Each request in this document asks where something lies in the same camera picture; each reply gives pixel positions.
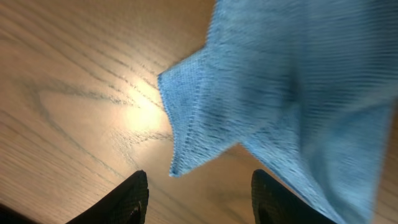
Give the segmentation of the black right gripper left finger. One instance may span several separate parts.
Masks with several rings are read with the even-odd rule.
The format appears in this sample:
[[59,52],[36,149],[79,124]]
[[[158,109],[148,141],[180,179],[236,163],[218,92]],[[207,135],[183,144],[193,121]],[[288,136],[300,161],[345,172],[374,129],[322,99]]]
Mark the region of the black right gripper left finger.
[[139,170],[68,224],[144,224],[148,201],[147,175]]

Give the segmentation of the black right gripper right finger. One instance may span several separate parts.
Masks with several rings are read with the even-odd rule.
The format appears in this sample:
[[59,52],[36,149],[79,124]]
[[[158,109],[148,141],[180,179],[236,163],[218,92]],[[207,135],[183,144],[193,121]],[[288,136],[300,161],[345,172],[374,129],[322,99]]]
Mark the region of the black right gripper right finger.
[[261,169],[252,174],[251,198],[256,224],[335,224]]

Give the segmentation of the blue microfiber cloth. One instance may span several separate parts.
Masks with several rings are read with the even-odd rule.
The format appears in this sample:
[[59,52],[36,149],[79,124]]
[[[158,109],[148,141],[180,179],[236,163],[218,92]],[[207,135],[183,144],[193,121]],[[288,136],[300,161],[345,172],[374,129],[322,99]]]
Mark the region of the blue microfiber cloth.
[[161,73],[179,177],[242,144],[312,208],[370,223],[397,100],[394,0],[217,0]]

